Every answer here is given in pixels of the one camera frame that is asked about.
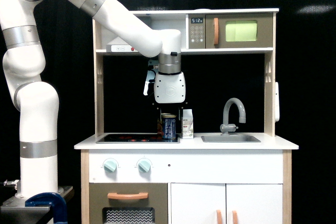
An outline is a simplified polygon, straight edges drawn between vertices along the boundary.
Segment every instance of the control knob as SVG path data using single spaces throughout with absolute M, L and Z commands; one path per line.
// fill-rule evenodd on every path
M 142 158 L 138 161 L 138 170 L 141 173 L 147 173 L 151 169 L 151 161 L 148 158 Z
M 113 173 L 117 169 L 118 163 L 115 159 L 109 158 L 104 161 L 103 167 L 106 172 Z

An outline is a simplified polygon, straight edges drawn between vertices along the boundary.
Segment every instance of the silver ring band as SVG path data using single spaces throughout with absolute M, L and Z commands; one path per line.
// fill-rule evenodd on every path
M 33 82 L 28 82 L 28 83 L 25 83 L 25 84 L 22 84 L 21 86 L 19 86 L 16 90 L 15 90 L 15 93 L 14 93 L 14 96 L 13 96 L 13 103 L 14 103 L 14 107 L 20 111 L 20 106 L 19 104 L 17 103 L 17 94 L 18 92 L 20 91 L 20 89 L 22 89 L 23 87 L 27 86 L 28 84 L 31 84 Z
M 159 72 L 166 74 L 181 72 L 181 53 L 176 56 L 159 54 Z
M 105 0 L 85 0 L 80 9 L 93 17 L 104 2 Z
M 17 26 L 3 30 L 7 49 L 38 45 L 40 38 L 36 26 Z
M 20 157 L 42 158 L 57 155 L 57 139 L 45 142 L 21 142 Z

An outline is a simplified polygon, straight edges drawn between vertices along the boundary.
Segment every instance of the oven door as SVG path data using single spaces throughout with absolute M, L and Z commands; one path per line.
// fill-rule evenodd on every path
M 205 29 L 205 48 L 273 47 L 272 13 L 206 15 Z
M 90 183 L 90 223 L 168 224 L 165 183 Z

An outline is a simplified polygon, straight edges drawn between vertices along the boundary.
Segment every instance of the orange handle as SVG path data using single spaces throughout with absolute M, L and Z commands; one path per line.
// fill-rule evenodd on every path
M 109 193 L 107 194 L 109 199 L 147 199 L 148 193 L 139 193 L 139 194 L 117 194 Z
M 217 223 L 222 224 L 222 213 L 220 210 L 217 210 Z
M 218 37 L 219 37 L 218 18 L 214 18 L 214 25 L 215 25 L 215 39 L 214 39 L 214 45 L 218 45 Z
M 232 215 L 233 215 L 233 224 L 238 224 L 237 211 L 233 210 Z

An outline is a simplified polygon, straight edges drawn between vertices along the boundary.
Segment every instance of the gray faucet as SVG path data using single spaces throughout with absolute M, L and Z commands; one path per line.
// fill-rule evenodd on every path
M 246 123 L 246 113 L 243 103 L 240 99 L 231 98 L 229 99 L 224 106 L 223 111 L 223 124 L 220 127 L 221 135 L 228 135 L 228 132 L 235 132 L 238 127 L 235 124 L 229 124 L 229 110 L 232 104 L 236 104 L 239 110 L 239 122 Z

